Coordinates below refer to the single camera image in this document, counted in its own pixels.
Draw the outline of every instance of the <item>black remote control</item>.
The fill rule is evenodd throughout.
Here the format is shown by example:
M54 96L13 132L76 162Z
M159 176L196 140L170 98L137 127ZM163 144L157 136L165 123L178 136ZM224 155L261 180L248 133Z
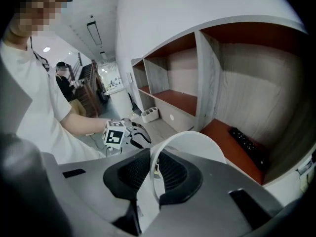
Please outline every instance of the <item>black remote control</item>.
M236 127L233 127L229 134L237 141L237 143L249 155L253 163L261 171L266 171L268 168L268 159L256 146Z

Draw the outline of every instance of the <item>wooden staircase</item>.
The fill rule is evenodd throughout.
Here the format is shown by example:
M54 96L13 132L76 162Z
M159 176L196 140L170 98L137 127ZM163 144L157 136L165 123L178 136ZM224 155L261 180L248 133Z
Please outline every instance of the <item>wooden staircase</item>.
M79 63L82 66L81 58L79 56ZM81 88L76 89L76 97L81 102L86 110L86 116L90 118L96 118L101 114L101 106L97 91L104 91L99 74L97 64L94 60L92 63L84 66L81 70L79 79L84 79L84 85Z

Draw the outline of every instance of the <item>person in black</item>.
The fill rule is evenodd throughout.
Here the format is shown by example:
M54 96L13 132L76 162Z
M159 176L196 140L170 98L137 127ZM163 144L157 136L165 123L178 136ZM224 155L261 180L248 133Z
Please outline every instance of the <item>person in black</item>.
M64 62L58 62L56 65L56 81L57 84L63 93L64 97L67 99L67 101L72 106L71 112L86 116L86 110L82 106L81 102L76 98L76 95L74 94L75 87L69 83L67 78L64 77L64 75L67 72L67 67Z

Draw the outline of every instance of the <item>white container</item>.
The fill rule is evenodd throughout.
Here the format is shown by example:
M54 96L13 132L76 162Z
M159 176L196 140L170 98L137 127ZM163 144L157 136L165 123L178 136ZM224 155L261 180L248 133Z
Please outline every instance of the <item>white container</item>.
M142 113L142 119L144 123L149 123L159 118L159 112L157 107L151 107Z

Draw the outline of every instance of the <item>khaki pants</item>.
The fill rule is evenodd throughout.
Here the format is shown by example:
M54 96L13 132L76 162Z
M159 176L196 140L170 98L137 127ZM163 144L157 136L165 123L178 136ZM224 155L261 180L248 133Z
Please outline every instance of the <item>khaki pants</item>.
M81 102L78 99L70 101L69 103L72 107L70 110L71 113L75 113L75 114L78 114L78 115L84 116L84 117L86 116L86 110L82 106Z

